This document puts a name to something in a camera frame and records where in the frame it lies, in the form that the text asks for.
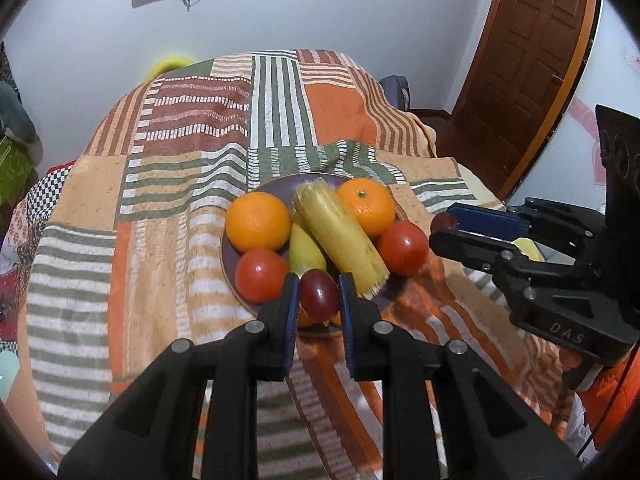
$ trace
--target screw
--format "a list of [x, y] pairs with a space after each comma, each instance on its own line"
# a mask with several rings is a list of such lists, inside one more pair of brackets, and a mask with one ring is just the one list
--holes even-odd
[[377, 321], [373, 325], [374, 332], [378, 334], [388, 334], [394, 329], [394, 326], [388, 321]]
[[191, 348], [191, 341], [188, 339], [176, 339], [171, 343], [171, 350], [176, 354], [186, 352], [189, 348]]
[[462, 355], [469, 350], [469, 346], [464, 341], [460, 341], [460, 339], [452, 339], [449, 341], [449, 350], [451, 350], [454, 354]]
[[524, 289], [523, 294], [524, 294], [524, 297], [527, 298], [529, 301], [533, 301], [536, 299], [536, 289], [530, 286]]
[[244, 324], [244, 329], [249, 334], [259, 334], [264, 330], [264, 323], [257, 319], [252, 319]]

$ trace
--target wooden door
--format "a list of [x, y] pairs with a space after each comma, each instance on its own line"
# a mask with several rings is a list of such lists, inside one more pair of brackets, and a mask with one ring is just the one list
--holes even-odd
[[476, 154], [466, 163], [493, 192], [527, 151], [558, 94], [586, 1], [499, 1], [478, 67], [454, 112]]

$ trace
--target orange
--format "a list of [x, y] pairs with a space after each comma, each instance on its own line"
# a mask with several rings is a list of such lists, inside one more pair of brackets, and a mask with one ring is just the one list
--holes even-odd
[[338, 196], [370, 238], [389, 227], [396, 216], [394, 201], [386, 188], [370, 178], [354, 178], [342, 184]]
[[261, 191], [236, 198], [225, 221], [226, 236], [241, 253], [251, 249], [279, 250], [289, 239], [291, 220], [282, 200]]
[[305, 309], [302, 305], [298, 308], [298, 328], [309, 328], [315, 325], [315, 322], [311, 321], [306, 315]]

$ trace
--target striped blanket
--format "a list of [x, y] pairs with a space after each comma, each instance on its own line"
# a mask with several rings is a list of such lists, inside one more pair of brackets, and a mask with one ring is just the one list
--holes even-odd
[[[297, 172], [367, 176], [427, 233], [451, 203], [479, 204], [455, 161], [435, 158], [433, 130], [322, 50], [225, 56], [143, 84], [60, 171], [62, 193], [33, 219], [8, 400], [58, 458], [173, 339], [212, 341], [250, 319], [219, 258], [236, 197]], [[490, 276], [430, 254], [383, 317], [430, 342], [465, 340], [562, 434], [558, 350], [514, 330]], [[261, 478], [382, 474], [380, 385], [349, 378], [340, 338], [299, 337], [288, 380], [260, 385], [257, 421]]]

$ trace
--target corn cob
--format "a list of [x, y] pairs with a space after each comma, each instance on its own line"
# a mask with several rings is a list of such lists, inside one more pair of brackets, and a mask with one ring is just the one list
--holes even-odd
[[358, 294], [370, 300], [389, 271], [372, 241], [322, 179], [300, 184], [293, 193], [296, 211], [340, 272], [350, 272]]

